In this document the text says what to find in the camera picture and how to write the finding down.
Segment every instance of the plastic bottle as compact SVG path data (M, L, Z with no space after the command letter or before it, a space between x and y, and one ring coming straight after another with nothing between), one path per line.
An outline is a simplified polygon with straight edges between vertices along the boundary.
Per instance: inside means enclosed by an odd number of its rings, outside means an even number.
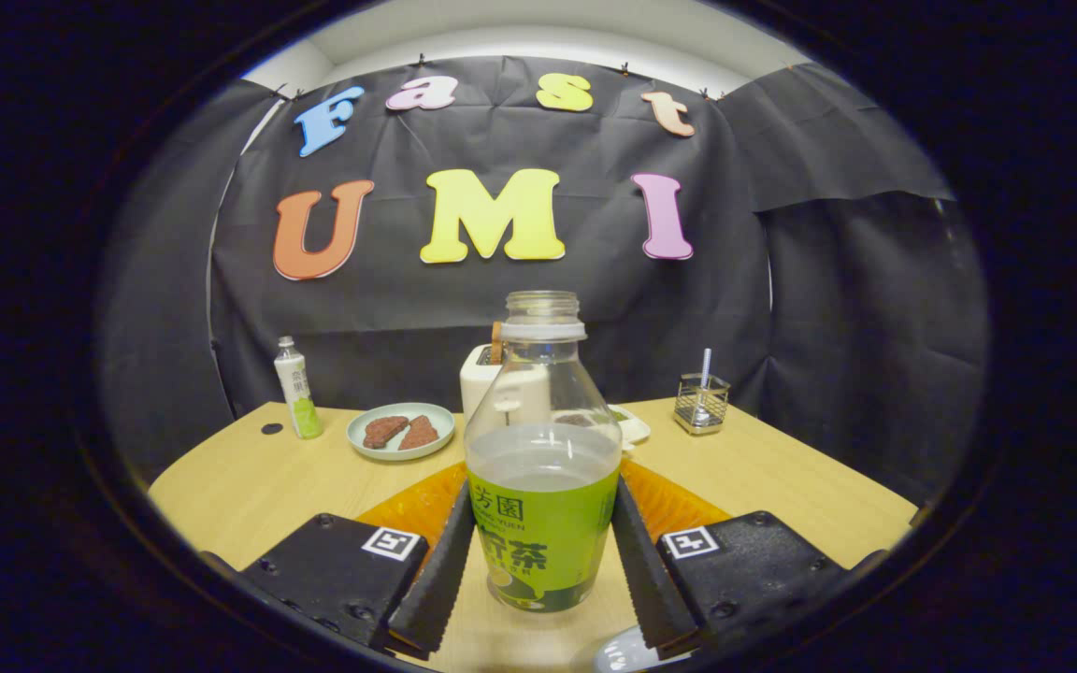
M598 575L620 427L581 364L576 295L510 293L506 306L505 362L464 432L473 511L494 595L556 613Z
M316 438L322 434L322 424L318 422L318 412L310 399L307 359L294 348L293 336L282 336L277 345L281 351L277 353L272 366L277 367L277 378L281 379L281 391L285 393L294 432L303 439Z

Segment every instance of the light blue plate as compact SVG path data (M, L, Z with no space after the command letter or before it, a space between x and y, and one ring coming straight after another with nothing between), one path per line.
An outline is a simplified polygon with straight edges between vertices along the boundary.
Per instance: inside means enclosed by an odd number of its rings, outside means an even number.
M405 439L407 432L409 432L409 426L406 426L405 430L393 435L389 443L386 443L386 448L366 448L364 446L364 429L376 419L387 416L405 416L410 421L419 416L428 417L431 419L431 425L435 426L435 432L439 434L439 438L415 449L397 451L397 447L401 447L401 440ZM347 440L351 443L351 447L355 451L362 452L373 460L414 460L416 457L431 455L445 447L446 443L451 440L454 430L457 430L457 419L451 416L448 409L437 405L429 405L426 402L397 402L396 405L384 405L366 410L366 412L355 417L355 421L348 422Z

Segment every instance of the wooden table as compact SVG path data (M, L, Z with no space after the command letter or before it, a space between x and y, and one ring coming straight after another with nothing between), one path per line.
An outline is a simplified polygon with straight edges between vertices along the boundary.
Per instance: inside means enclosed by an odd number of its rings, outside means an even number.
M736 408L718 434L689 437L671 419L672 402L623 405L651 426L651 437L629 455L730 515L769 510L845 567L909 531L917 508L870 478ZM242 570L308 517L355 517L464 457L462 415L451 443L435 454L378 463L347 443L348 421L360 412L318 413L323 434L302 440L288 425L285 405L269 402L181 457L149 494L194 547ZM286 429L261 434L266 422ZM591 670L599 644L638 622L612 536L593 592L555 614L522 613L492 599L474 539L443 648L416 663L460 673Z

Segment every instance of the utensil holder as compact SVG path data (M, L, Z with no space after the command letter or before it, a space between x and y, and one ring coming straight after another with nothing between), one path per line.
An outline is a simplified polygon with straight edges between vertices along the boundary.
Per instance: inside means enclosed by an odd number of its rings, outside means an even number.
M700 385L700 371L680 376L680 392L672 418L689 435L709 435L719 432L729 408L730 384L710 376L705 387Z

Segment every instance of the white dish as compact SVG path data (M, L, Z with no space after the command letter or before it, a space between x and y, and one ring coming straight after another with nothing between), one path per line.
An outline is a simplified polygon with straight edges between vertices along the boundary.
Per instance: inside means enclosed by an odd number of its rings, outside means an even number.
M629 409L617 405L610 405L610 408L626 417L625 421L617 421L617 425L620 426L620 447L623 449L634 450L634 444L651 436L651 426L642 422L641 418L629 412Z
M435 432L439 434L439 438L433 440L431 444L423 444L418 448L400 451L397 447L401 447L402 439L405 439L407 432L409 432L409 426L407 425L405 430L393 435L386 443L383 449L365 447L364 430L370 422L387 416L405 416L410 421L416 417L424 416L431 419L431 425L435 426ZM457 419L451 416L448 409L437 405L429 405L426 402L397 402L394 405L384 405L383 407L368 409L366 412L355 417L354 421L348 422L347 440L351 443L351 447L355 451L362 452L362 454L370 457L373 460L414 460L416 457L431 455L446 446L446 443L451 440L454 430L457 430Z

